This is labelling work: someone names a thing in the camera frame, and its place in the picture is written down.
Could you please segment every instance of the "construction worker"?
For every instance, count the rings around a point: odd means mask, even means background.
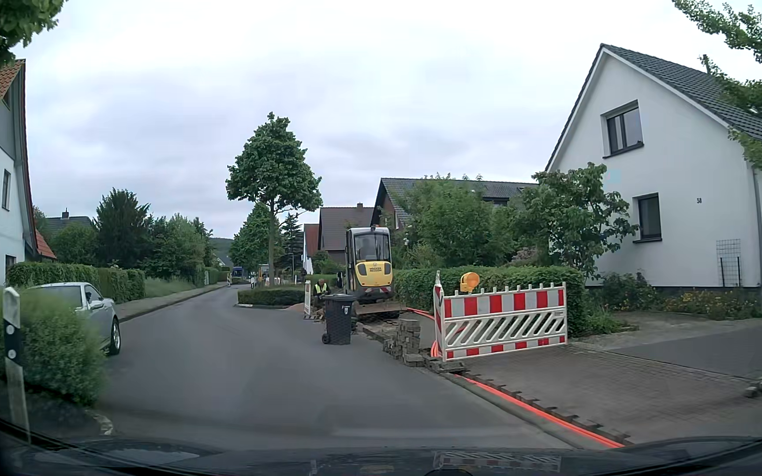
[[[331,294],[331,292],[328,289],[328,283],[325,282],[325,279],[320,279],[317,281],[316,285],[313,285],[313,305],[316,308],[322,307],[322,297],[326,294]]]

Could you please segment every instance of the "yellow excavator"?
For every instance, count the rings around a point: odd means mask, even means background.
[[[396,319],[405,306],[394,301],[393,257],[389,229],[350,228],[345,232],[345,273],[340,287],[356,298],[358,320]]]

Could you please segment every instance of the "construction barrier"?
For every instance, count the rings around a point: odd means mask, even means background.
[[[311,282],[305,281],[305,319],[311,319]]]
[[[434,281],[436,353],[444,362],[566,344],[566,283],[446,296]]]

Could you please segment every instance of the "drain pipe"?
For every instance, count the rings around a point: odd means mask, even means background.
[[[755,206],[757,207],[757,246],[758,256],[760,258],[760,288],[758,290],[758,298],[760,300],[760,309],[762,309],[762,209],[760,208],[760,188],[757,183],[757,170],[753,165],[749,166],[752,169],[752,180],[755,183]]]

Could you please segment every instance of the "car hood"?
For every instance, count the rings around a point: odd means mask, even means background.
[[[759,474],[762,473],[762,439],[670,439],[613,450],[430,447],[224,451],[172,440],[108,436],[61,442],[57,446],[32,446],[16,451],[13,458],[19,473],[26,475],[136,472],[394,476],[457,469],[470,474],[554,476],[629,470],[634,474],[638,469],[663,468],[669,468],[670,474],[678,474],[680,472],[673,469],[693,471],[720,465],[727,465],[729,469],[742,467],[749,474]],[[741,461],[751,462],[743,465]]]

